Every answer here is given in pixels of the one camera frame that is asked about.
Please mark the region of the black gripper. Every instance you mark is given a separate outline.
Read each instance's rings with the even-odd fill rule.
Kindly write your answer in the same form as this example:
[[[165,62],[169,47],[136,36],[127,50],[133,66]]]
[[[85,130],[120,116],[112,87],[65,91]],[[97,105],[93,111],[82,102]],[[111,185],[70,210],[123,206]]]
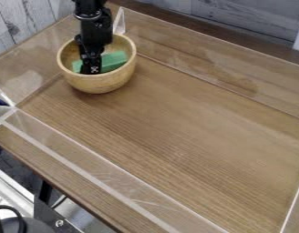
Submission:
[[[96,75],[101,72],[101,52],[113,41],[112,11],[107,0],[73,0],[74,18],[80,21],[78,43],[88,55],[81,55],[80,73]]]

